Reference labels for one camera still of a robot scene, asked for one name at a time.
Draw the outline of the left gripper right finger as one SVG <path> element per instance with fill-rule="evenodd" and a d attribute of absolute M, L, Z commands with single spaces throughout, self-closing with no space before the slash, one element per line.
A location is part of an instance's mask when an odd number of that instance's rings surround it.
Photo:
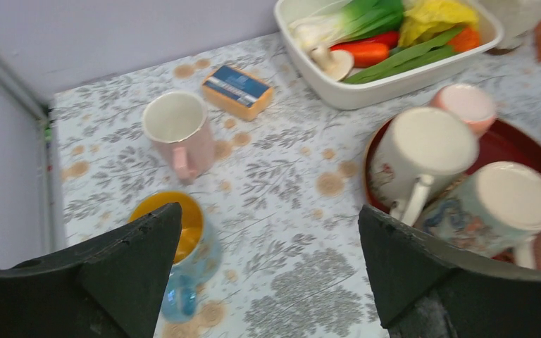
<path fill-rule="evenodd" d="M 541 337 L 541 271 L 459 249 L 372 206 L 359 234 L 392 337 Z"/>

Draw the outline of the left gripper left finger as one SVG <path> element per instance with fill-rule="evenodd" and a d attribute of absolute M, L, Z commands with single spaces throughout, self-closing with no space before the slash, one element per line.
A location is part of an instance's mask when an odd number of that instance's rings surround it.
<path fill-rule="evenodd" d="M 0 269 L 0 337 L 152 337 L 181 233 L 166 204 L 131 223 Z"/>

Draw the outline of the pink faceted mug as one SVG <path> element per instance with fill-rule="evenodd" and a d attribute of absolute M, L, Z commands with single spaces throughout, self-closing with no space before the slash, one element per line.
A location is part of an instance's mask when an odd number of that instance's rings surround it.
<path fill-rule="evenodd" d="M 147 104 L 142 131 L 183 184 L 192 184 L 215 162 L 215 140 L 204 100 L 172 91 Z"/>

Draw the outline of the blue glazed mug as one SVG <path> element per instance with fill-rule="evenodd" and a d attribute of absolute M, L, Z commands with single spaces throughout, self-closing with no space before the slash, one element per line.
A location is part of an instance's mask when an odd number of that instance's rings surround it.
<path fill-rule="evenodd" d="M 197 287 L 208 282 L 220 267 L 222 248 L 215 227 L 190 195 L 157 192 L 141 201 L 129 221 L 177 202 L 182 208 L 182 230 L 173 267 L 161 303 L 162 316 L 171 323 L 192 319 L 197 310 Z"/>

